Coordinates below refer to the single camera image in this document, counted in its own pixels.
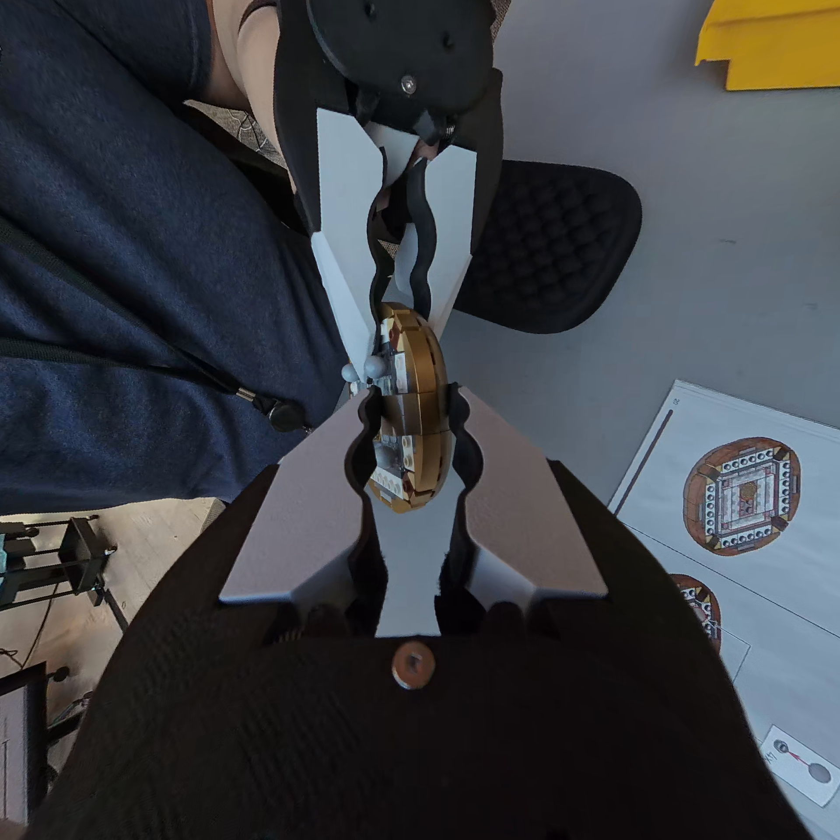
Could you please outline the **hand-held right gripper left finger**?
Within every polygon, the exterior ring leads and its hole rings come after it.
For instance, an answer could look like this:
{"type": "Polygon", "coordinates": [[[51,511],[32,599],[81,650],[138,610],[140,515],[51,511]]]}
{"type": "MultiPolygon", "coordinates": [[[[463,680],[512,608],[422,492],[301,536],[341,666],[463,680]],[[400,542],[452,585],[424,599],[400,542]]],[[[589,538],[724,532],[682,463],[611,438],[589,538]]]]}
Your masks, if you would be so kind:
{"type": "Polygon", "coordinates": [[[220,602],[379,615],[387,571],[365,488],[381,422],[382,394],[364,388],[281,460],[220,602]]]}

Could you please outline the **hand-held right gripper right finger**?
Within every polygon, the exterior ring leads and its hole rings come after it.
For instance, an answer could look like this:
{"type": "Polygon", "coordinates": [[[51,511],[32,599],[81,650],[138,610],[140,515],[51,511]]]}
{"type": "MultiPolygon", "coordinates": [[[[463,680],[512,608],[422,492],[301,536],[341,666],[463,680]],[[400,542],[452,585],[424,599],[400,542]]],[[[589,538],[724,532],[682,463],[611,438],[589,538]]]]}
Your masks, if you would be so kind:
{"type": "Polygon", "coordinates": [[[553,599],[604,599],[607,585],[549,461],[468,388],[449,390],[452,467],[463,482],[436,600],[438,613],[527,614],[553,599]]]}

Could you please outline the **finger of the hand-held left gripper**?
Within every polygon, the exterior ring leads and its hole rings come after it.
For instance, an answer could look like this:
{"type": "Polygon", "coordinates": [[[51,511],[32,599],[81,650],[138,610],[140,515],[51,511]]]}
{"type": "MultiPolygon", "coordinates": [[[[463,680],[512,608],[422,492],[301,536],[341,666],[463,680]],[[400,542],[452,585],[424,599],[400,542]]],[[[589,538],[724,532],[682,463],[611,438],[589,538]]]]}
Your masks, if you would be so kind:
{"type": "Polygon", "coordinates": [[[396,253],[394,280],[436,335],[445,329],[471,261],[476,161],[476,152],[450,145],[407,174],[412,219],[396,253]]]}
{"type": "Polygon", "coordinates": [[[405,171],[419,138],[350,113],[317,110],[320,223],[311,247],[359,382],[379,370],[379,307],[394,259],[371,231],[380,192],[405,171]]]}

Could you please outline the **round gold lego model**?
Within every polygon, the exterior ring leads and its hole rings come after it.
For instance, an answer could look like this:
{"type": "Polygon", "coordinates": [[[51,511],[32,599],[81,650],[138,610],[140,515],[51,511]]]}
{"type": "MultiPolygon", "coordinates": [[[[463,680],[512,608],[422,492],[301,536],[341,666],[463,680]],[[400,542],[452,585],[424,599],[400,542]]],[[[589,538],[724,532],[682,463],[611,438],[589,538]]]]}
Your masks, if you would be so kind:
{"type": "Polygon", "coordinates": [[[448,424],[448,376],[438,339],[415,310],[395,301],[379,308],[380,342],[374,372],[359,379],[342,369],[350,395],[367,384],[382,394],[381,429],[374,436],[369,488],[388,508],[405,513],[424,507],[447,478],[453,437],[448,424]]]}

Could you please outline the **person's left forearm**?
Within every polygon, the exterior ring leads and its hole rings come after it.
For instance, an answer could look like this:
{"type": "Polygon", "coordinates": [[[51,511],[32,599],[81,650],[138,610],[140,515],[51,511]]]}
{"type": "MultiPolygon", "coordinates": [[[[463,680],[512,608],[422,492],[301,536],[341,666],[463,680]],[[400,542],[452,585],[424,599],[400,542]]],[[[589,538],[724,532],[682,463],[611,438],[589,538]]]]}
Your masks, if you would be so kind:
{"type": "Polygon", "coordinates": [[[262,124],[273,120],[278,3],[206,1],[205,5],[212,66],[204,100],[247,112],[262,124]]]}

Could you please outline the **lego instruction booklet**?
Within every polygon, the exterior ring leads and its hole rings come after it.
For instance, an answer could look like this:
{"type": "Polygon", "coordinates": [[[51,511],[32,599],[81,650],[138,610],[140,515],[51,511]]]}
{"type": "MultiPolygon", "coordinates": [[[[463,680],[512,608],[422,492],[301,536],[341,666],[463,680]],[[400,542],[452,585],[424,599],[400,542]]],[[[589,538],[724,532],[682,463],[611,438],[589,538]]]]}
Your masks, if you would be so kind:
{"type": "Polygon", "coordinates": [[[675,381],[610,509],[700,620],[783,793],[838,838],[838,429],[675,381]]]}

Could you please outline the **black metal stand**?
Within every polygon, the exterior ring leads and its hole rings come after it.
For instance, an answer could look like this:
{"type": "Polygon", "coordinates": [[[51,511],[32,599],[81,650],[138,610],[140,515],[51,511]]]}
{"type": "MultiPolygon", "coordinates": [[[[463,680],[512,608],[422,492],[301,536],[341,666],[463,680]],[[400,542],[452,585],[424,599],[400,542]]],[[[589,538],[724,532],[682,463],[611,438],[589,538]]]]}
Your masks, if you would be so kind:
{"type": "Polygon", "coordinates": [[[87,595],[94,606],[107,603],[122,631],[129,626],[104,580],[117,548],[91,526],[97,514],[60,521],[1,524],[1,611],[68,596],[87,595]],[[38,549],[42,531],[62,528],[57,547],[38,549]]]}

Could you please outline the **dark flat panel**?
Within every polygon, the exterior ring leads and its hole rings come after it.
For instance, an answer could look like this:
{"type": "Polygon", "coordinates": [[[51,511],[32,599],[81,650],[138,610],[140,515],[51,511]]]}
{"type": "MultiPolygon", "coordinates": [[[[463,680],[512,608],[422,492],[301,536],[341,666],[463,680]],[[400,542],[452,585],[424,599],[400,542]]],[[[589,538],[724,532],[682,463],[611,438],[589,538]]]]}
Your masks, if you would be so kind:
{"type": "Polygon", "coordinates": [[[1,817],[28,824],[47,793],[46,664],[1,679],[1,817]]]}

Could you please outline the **yellow plastic bin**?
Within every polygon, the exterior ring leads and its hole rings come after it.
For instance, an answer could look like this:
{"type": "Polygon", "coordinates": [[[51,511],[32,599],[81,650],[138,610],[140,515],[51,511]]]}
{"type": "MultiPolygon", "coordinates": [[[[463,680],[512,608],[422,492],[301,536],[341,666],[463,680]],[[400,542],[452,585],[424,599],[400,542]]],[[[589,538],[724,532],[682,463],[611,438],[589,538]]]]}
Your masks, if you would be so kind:
{"type": "Polygon", "coordinates": [[[695,64],[726,61],[729,91],[838,88],[838,1],[715,1],[695,64]]]}

